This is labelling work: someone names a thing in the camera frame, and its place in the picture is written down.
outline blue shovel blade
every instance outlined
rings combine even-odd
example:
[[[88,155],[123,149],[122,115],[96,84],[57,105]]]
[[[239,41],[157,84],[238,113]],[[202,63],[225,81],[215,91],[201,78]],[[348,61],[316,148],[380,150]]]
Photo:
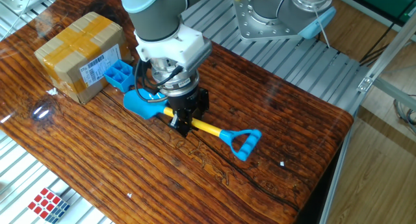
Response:
[[[247,134],[248,138],[241,146],[240,150],[237,152],[233,148],[233,140],[243,134]],[[239,132],[222,130],[220,132],[220,139],[228,144],[228,146],[231,148],[231,151],[233,151],[233,154],[243,162],[245,162],[250,153],[252,153],[260,138],[261,132],[259,130],[243,130]]]
[[[164,95],[161,93],[152,95],[142,88],[138,91],[145,99],[160,99],[164,97]],[[140,117],[144,119],[149,119],[157,115],[158,113],[163,113],[163,110],[166,107],[167,102],[168,101],[166,100],[159,103],[147,103],[141,100],[141,98],[139,98],[139,96],[136,93],[136,90],[128,91],[124,95],[123,100],[124,108],[138,114]]]

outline wooden table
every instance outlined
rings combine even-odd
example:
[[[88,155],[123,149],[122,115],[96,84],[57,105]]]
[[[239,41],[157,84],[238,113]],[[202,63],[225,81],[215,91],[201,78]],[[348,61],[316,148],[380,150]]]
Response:
[[[120,0],[93,1],[58,0],[0,43],[0,128],[116,223],[293,223],[352,117],[219,45],[199,68],[210,91],[204,120],[259,129],[247,162],[205,132],[183,138],[167,118],[141,119],[111,86],[85,106],[50,96],[33,52],[92,4],[124,27],[134,52]]]

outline blue shovel handle grip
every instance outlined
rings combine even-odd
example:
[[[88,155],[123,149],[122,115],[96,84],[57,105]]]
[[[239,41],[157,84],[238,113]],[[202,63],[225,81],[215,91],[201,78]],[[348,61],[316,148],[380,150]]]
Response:
[[[248,134],[249,136],[245,143],[241,146],[240,150],[236,152],[233,148],[233,140],[236,137],[241,136],[243,134]],[[226,144],[228,144],[231,148],[231,151],[233,151],[234,155],[243,162],[245,162],[250,153],[252,153],[254,147],[257,145],[260,138],[261,132],[259,130],[243,130],[239,132],[221,130],[220,132],[220,139],[224,141]]]

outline wooden floor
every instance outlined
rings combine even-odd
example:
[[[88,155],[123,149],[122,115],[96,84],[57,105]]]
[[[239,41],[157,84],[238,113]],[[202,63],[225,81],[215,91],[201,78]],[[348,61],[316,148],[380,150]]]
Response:
[[[387,27],[340,0],[334,5],[331,46],[360,60]],[[415,54],[416,44],[404,48],[382,77],[415,94],[416,67],[402,69],[416,65]],[[393,98],[372,88],[353,130],[328,223],[416,223],[416,136],[397,118]]]

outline white speck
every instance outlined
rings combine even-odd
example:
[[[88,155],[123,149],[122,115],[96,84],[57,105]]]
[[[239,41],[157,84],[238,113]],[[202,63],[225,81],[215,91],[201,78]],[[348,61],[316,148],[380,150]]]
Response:
[[[46,111],[44,111],[43,113],[41,113],[40,115],[39,115],[39,118],[43,118],[43,117],[45,117],[45,115],[47,115],[47,113],[49,112],[49,110],[46,110]]]
[[[47,93],[49,93],[50,95],[57,95],[58,94],[58,90],[57,88],[52,88],[49,91],[46,91]]]
[[[7,121],[10,117],[12,117],[12,115],[11,114],[9,114],[8,116],[6,116],[4,119],[2,119],[1,121],[0,121],[0,123],[4,123],[5,121]]]
[[[41,107],[39,107],[37,110],[35,110],[34,112],[33,112],[33,114],[37,114],[40,110],[42,109],[42,106]]]

